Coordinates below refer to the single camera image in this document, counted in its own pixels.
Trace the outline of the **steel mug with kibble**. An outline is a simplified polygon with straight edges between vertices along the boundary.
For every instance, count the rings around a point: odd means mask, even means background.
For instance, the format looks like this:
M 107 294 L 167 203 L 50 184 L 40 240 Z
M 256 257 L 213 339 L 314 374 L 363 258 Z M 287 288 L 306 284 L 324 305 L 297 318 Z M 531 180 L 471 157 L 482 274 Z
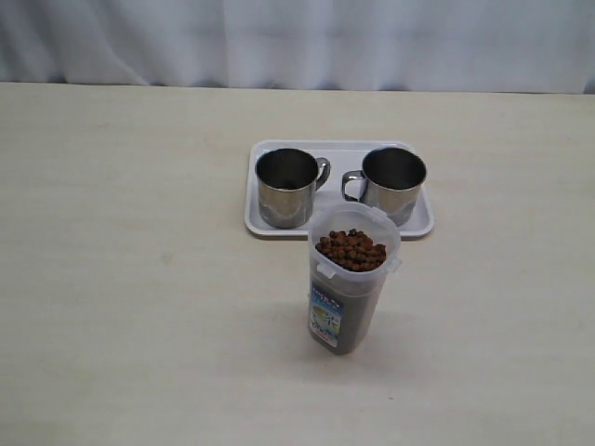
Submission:
M 381 147 L 364 156 L 359 170 L 342 176 L 341 195 L 346 202 L 380 209 L 402 226 L 413 213 L 427 174 L 426 164 L 411 151 Z
M 315 193 L 329 179 L 331 163 L 297 148 L 280 148 L 262 154 L 255 173 L 261 218 L 274 228 L 293 229 L 310 220 Z

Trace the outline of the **white curtain backdrop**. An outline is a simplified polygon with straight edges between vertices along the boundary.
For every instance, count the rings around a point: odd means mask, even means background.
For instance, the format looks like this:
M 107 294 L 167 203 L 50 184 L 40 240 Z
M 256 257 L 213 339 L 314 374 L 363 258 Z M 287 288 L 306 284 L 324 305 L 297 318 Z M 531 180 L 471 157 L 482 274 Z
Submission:
M 590 1 L 5 1 L 10 82 L 590 94 Z

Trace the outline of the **white plastic tray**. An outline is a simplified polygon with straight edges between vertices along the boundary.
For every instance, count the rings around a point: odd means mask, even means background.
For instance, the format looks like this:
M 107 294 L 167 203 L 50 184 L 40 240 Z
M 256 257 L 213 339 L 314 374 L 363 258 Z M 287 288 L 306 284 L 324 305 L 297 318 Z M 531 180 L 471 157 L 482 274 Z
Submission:
M 345 203 L 341 194 L 341 179 L 350 170 L 361 168 L 364 156 L 371 150 L 381 147 L 402 147 L 416 153 L 410 144 L 399 140 L 341 140 L 341 139 L 266 139 L 256 143 L 250 152 L 246 194 L 246 228 L 259 238 L 268 239 L 307 239 L 309 225 L 293 229 L 277 229 L 268 225 L 261 218 L 258 209 L 258 180 L 256 161 L 268 152 L 280 148 L 296 148 L 310 153 L 314 158 L 324 157 L 331 163 L 331 174 L 326 183 L 316 192 L 313 211 L 322 211 L 328 207 Z M 408 221 L 398 227 L 402 239 L 417 240 L 429 235 L 435 227 L 436 219 L 431 207 L 426 187 L 422 186 L 412 214 Z

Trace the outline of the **clear plastic pitcher with label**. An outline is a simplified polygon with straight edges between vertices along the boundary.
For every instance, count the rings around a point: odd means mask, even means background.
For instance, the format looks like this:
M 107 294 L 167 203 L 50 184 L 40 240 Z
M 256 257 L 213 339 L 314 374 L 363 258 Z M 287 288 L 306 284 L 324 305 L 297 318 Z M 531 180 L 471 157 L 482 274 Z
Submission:
M 343 203 L 316 213 L 308 233 L 311 336 L 337 355 L 367 334 L 387 276 L 401 265 L 401 236 L 376 208 Z

